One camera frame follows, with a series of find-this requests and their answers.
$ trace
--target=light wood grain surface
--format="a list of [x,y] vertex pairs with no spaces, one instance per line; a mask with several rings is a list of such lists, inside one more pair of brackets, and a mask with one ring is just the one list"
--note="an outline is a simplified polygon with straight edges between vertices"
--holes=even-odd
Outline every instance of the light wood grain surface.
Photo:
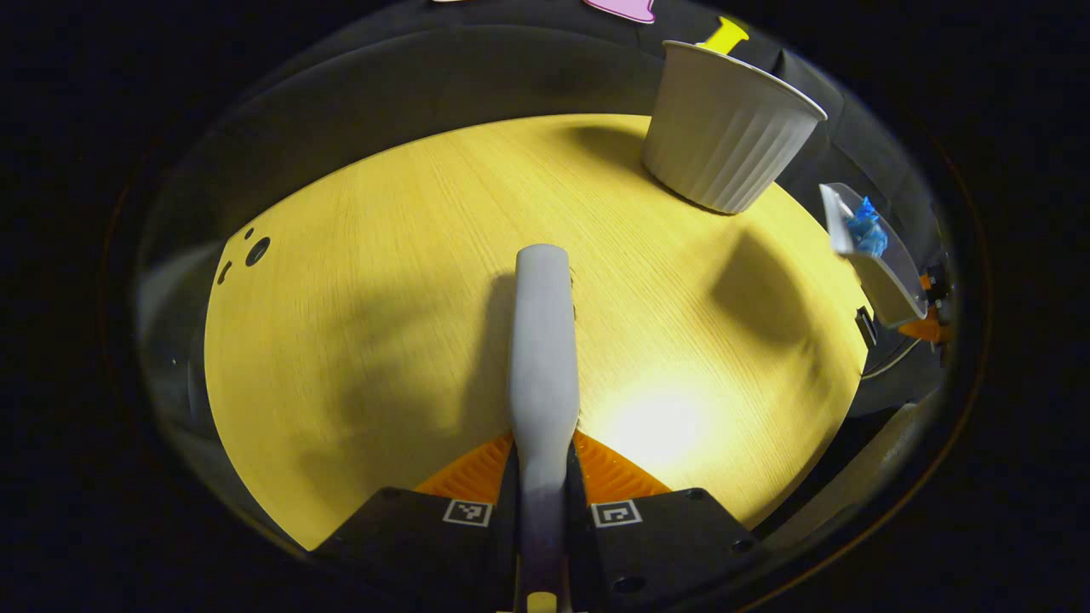
[[205,335],[213,414],[301,545],[377,488],[413,488],[507,430],[514,256],[537,242],[571,260],[583,432],[670,488],[706,488],[748,526],[801,481],[855,395],[867,349],[853,315],[869,304],[777,185],[731,217],[658,184],[639,161],[649,119],[416,141],[228,241]]

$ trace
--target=blue object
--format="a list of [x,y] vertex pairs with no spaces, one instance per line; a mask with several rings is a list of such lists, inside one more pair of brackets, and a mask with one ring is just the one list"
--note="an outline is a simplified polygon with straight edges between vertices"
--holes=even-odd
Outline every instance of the blue object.
[[879,213],[874,211],[871,199],[864,197],[856,209],[856,216],[848,219],[848,232],[851,235],[851,242],[856,244],[856,251],[882,257],[888,237],[879,224]]

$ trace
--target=yellow object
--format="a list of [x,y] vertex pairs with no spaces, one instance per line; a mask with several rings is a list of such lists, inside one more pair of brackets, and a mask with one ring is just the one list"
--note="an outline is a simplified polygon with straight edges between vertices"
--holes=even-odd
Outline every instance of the yellow object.
[[707,40],[697,43],[697,46],[726,56],[742,40],[749,40],[749,34],[727,17],[719,17],[719,29],[716,29]]
[[205,332],[213,417],[302,546],[379,488],[415,488],[509,431],[514,255],[537,242],[571,259],[580,431],[750,527],[806,477],[855,396],[869,303],[777,185],[736,216],[659,185],[640,164],[649,121],[549,116],[423,139],[227,241]]

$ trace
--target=hole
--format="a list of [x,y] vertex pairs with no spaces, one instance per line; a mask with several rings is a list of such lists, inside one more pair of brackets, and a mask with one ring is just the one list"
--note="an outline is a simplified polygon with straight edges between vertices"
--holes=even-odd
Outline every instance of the hole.
[[258,260],[265,255],[265,252],[269,250],[269,243],[272,242],[268,237],[254,243],[254,248],[250,250],[250,255],[246,256],[246,266],[253,266]]
[[222,285],[223,277],[227,276],[227,269],[230,268],[230,267],[231,267],[231,261],[228,260],[227,264],[223,264],[223,272],[219,274],[219,279],[216,281],[216,285]]
[[730,545],[730,553],[735,555],[746,555],[752,550],[753,550],[753,541],[746,539],[735,541],[735,544]]
[[614,581],[614,591],[618,593],[632,593],[643,589],[647,580],[643,577],[621,577]]

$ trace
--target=white paper cup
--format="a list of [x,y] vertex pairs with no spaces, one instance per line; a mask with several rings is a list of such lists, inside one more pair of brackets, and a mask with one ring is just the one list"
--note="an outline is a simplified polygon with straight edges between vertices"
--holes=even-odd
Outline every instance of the white paper cup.
[[813,100],[723,53],[666,40],[643,164],[671,190],[724,213],[749,208],[819,121]]

